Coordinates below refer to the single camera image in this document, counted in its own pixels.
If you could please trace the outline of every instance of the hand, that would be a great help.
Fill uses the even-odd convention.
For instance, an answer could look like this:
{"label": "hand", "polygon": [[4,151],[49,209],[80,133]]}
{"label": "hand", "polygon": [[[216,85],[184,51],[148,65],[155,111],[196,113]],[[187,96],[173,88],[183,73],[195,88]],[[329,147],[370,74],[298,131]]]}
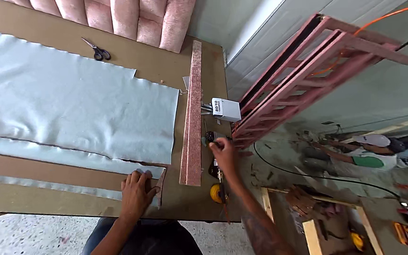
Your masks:
{"label": "hand", "polygon": [[144,214],[155,194],[160,191],[160,187],[153,187],[146,193],[145,182],[151,178],[152,173],[150,171],[143,174],[139,171],[133,171],[127,176],[127,179],[121,182],[122,209],[120,219],[137,221]]}
{"label": "hand", "polygon": [[228,182],[240,181],[238,172],[235,169],[235,148],[226,138],[217,138],[215,142],[209,143],[213,156],[218,162],[218,166],[223,171]]}

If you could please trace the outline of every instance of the person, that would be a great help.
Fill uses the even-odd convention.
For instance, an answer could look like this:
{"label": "person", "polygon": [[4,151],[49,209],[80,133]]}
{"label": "person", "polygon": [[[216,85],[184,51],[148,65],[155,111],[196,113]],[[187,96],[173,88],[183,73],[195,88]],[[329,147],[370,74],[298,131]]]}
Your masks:
{"label": "person", "polygon": [[379,134],[353,138],[361,146],[328,142],[332,147],[341,146],[350,150],[349,153],[336,153],[314,142],[314,148],[306,148],[303,151],[305,158],[302,162],[305,166],[327,171],[333,176],[360,178],[376,170],[391,170],[397,164],[396,154],[405,150],[404,144],[398,139]]}
{"label": "person", "polygon": [[[209,147],[243,211],[241,220],[255,254],[292,255],[292,248],[278,232],[262,206],[244,186],[235,165],[235,148],[226,138]],[[83,255],[116,254],[202,254],[190,233],[177,221],[139,220],[158,192],[145,190],[147,173],[133,171],[121,183],[122,208],[119,218],[101,218],[86,242]]]}

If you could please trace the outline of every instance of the tattooed arm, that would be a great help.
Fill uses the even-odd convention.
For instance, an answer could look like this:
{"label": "tattooed arm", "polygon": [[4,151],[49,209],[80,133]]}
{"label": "tattooed arm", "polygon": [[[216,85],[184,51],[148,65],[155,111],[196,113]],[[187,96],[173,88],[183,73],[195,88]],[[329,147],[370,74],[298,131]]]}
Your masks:
{"label": "tattooed arm", "polygon": [[293,255],[292,248],[276,229],[262,206],[251,192],[243,185],[234,164],[234,147],[226,138],[216,140],[219,147],[210,143],[210,149],[223,170],[229,186],[243,209],[242,222],[256,254],[263,255]]}

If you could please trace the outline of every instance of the fingers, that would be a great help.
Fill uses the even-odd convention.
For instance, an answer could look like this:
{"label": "fingers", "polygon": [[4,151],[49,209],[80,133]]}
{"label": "fingers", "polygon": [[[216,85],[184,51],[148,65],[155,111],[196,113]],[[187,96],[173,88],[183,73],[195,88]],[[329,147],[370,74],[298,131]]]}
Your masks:
{"label": "fingers", "polygon": [[220,145],[223,145],[223,149],[226,149],[232,146],[231,142],[227,138],[224,138],[224,137],[217,138],[215,139],[215,141],[218,142]]}
{"label": "fingers", "polygon": [[152,179],[152,173],[150,171],[143,173],[138,182],[142,187],[144,187],[147,179]]}
{"label": "fingers", "polygon": [[221,152],[221,149],[218,148],[218,146],[214,142],[209,143],[208,147],[210,148],[210,150],[212,151],[213,154]]}
{"label": "fingers", "polygon": [[127,183],[127,179],[125,179],[125,180],[123,180],[123,181],[121,182],[121,191],[124,191],[125,186],[126,186],[126,183]]}
{"label": "fingers", "polygon": [[131,178],[130,178],[131,183],[137,183],[141,177],[141,173],[137,170],[133,171],[130,175],[131,175]]}
{"label": "fingers", "polygon": [[147,194],[147,198],[149,199],[149,203],[152,202],[152,199],[154,199],[155,194],[157,194],[160,191],[160,187],[153,187],[149,193]]}

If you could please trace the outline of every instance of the scissors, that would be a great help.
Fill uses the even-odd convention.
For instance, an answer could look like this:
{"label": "scissors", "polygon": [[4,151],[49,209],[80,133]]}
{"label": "scissors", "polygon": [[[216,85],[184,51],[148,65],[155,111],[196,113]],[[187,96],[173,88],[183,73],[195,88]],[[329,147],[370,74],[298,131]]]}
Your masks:
{"label": "scissors", "polygon": [[90,43],[88,40],[86,40],[85,38],[81,38],[83,39],[83,41],[85,41],[87,44],[89,44],[89,46],[91,46],[94,49],[94,59],[97,61],[102,61],[103,58],[105,58],[106,60],[110,60],[111,59],[111,55],[109,52],[107,52],[104,49],[100,49],[99,47],[93,45],[92,43]]}

